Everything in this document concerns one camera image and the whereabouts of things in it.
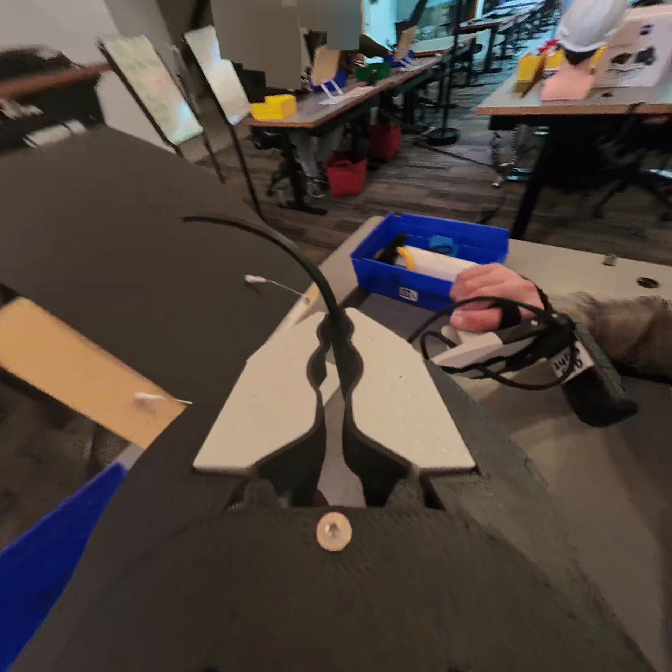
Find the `black wood-rimmed board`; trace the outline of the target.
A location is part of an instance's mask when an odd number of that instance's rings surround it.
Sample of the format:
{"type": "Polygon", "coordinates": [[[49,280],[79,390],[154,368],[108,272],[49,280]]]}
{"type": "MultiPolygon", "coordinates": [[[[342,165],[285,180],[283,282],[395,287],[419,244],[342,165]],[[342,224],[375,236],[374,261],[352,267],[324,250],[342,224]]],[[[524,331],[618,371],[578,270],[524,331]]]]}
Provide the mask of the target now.
{"type": "Polygon", "coordinates": [[[132,467],[11,671],[64,670],[56,660],[99,596],[159,542],[223,513],[239,487],[191,465],[247,358],[296,301],[244,277],[311,281],[270,241],[185,216],[266,229],[214,173],[110,128],[1,156],[2,284],[191,401],[132,467]]]}

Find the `person's right forearm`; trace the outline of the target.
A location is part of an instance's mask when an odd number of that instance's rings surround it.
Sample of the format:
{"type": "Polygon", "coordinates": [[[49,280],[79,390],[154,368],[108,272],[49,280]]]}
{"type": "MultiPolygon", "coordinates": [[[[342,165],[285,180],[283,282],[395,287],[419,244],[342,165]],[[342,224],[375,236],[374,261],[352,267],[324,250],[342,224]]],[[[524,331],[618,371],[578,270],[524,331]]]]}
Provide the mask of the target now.
{"type": "Polygon", "coordinates": [[[671,300],[573,292],[552,306],[582,324],[605,355],[638,374],[671,380],[671,300]]]}

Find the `whiteboard with green writing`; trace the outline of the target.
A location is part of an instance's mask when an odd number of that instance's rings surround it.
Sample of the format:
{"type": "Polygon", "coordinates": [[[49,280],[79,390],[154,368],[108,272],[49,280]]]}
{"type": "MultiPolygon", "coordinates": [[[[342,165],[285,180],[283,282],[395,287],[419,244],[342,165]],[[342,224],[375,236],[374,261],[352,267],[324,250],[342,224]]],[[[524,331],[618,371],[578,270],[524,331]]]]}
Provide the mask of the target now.
{"type": "Polygon", "coordinates": [[[221,57],[214,26],[187,31],[183,37],[220,112],[231,126],[238,126],[250,116],[251,104],[233,63],[221,57]]]}
{"type": "Polygon", "coordinates": [[[166,146],[179,151],[204,136],[175,77],[146,36],[99,38],[97,47],[166,146]]]}

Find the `blue plastic bin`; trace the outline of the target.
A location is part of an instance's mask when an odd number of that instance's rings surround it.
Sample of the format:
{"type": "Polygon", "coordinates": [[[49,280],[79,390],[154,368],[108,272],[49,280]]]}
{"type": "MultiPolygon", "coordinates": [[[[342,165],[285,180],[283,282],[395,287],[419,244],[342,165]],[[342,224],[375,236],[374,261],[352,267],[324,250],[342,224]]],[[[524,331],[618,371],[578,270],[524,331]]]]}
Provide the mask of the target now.
{"type": "Polygon", "coordinates": [[[509,231],[499,227],[419,214],[387,214],[351,253],[357,286],[367,292],[430,311],[448,305],[453,283],[393,265],[404,245],[475,262],[502,264],[509,231]]]}
{"type": "Polygon", "coordinates": [[[59,599],[126,475],[114,462],[1,551],[1,670],[7,671],[59,599]]]}

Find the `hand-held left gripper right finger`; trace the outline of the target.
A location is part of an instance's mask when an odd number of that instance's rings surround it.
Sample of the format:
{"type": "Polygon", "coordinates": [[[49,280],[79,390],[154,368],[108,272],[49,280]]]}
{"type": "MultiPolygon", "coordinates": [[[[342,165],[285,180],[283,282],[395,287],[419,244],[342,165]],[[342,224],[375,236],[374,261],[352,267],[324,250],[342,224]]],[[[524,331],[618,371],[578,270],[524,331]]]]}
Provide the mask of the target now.
{"type": "Polygon", "coordinates": [[[414,471],[469,472],[476,467],[425,361],[373,318],[346,308],[362,373],[350,394],[356,429],[414,471]]]}

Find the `white tube with yellow band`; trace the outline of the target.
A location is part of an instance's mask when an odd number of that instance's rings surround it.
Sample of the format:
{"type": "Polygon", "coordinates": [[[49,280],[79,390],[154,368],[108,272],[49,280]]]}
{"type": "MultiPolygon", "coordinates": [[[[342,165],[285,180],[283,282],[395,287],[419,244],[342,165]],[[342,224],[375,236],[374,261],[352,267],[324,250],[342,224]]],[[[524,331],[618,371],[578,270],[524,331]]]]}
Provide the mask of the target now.
{"type": "Polygon", "coordinates": [[[481,266],[475,262],[408,245],[395,249],[392,263],[409,272],[450,283],[454,283],[458,276],[466,270],[481,266]]]}

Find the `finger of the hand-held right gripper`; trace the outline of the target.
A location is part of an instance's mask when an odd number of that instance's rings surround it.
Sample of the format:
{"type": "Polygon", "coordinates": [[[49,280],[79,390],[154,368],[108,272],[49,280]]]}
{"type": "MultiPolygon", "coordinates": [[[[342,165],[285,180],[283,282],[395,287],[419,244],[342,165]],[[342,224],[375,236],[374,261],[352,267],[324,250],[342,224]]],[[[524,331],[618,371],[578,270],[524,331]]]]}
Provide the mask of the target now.
{"type": "Polygon", "coordinates": [[[527,347],[527,339],[503,343],[495,332],[471,333],[441,329],[440,334],[456,345],[449,345],[432,356],[431,361],[436,365],[457,370],[468,370],[492,359],[507,359],[527,347]]]}

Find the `person's right hand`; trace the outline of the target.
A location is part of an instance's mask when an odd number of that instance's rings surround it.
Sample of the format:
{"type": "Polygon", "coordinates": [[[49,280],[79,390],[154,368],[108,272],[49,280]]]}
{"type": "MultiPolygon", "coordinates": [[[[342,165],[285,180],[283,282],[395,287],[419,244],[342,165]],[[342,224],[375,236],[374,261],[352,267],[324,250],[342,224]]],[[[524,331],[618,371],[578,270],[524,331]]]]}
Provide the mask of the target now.
{"type": "Polygon", "coordinates": [[[513,300],[539,310],[544,309],[536,286],[529,280],[500,264],[476,265],[462,271],[450,292],[455,303],[465,302],[454,309],[450,326],[458,331],[488,333],[500,329],[502,310],[491,301],[476,301],[479,297],[513,300]]]}

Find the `yellow bin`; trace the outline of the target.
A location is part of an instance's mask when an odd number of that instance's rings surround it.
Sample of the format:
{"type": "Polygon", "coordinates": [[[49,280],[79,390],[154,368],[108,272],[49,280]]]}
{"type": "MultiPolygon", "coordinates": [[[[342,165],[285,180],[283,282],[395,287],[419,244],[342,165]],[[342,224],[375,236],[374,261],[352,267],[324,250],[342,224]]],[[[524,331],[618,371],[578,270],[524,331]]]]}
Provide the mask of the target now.
{"type": "Polygon", "coordinates": [[[251,115],[259,122],[282,121],[297,114],[298,101],[290,94],[265,96],[262,103],[250,105],[251,115]]]}

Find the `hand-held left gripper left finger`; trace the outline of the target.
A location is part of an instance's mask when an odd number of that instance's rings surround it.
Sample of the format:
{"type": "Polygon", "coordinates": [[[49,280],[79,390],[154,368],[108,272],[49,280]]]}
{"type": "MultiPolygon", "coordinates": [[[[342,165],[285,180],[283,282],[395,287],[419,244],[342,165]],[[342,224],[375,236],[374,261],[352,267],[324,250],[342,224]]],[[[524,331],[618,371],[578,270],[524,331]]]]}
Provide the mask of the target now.
{"type": "Polygon", "coordinates": [[[309,365],[322,356],[315,313],[271,336],[251,355],[196,458],[200,473],[250,475],[265,458],[304,437],[329,399],[329,362],[318,360],[316,382],[309,365]]]}

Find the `white hard hat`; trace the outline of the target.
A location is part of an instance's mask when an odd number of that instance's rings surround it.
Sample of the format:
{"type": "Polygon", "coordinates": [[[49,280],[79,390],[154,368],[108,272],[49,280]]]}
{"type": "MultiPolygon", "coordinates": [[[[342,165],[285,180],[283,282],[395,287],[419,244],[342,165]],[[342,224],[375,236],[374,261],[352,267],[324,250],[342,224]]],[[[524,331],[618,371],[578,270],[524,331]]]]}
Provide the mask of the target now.
{"type": "Polygon", "coordinates": [[[576,54],[596,51],[615,34],[628,7],[628,1],[563,1],[559,45],[576,54]]]}

